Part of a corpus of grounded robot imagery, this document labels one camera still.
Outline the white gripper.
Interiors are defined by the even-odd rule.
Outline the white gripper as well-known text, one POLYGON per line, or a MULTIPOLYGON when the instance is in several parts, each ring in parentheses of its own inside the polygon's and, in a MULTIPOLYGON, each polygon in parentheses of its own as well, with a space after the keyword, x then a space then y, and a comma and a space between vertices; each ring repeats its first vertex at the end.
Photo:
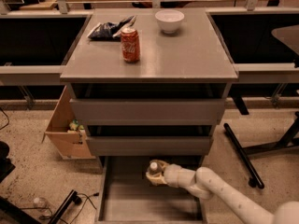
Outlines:
POLYGON ((149 164, 156 161, 159 166, 157 174, 150 174, 146 172, 146 177, 154 186, 168 185, 172 188, 192 188, 196 186, 196 172, 194 170, 182 168, 176 164, 170 164, 166 161, 152 160, 149 164))

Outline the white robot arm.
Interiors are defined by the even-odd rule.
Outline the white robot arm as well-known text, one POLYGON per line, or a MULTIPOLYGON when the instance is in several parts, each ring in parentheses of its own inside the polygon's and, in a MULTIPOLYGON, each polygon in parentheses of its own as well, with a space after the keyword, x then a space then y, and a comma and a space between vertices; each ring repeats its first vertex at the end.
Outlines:
POLYGON ((206 167, 194 171, 165 161, 152 160, 146 177, 154 186, 183 188, 197 198, 209 199, 216 195, 244 224, 299 224, 299 202, 284 203, 272 214, 206 167))

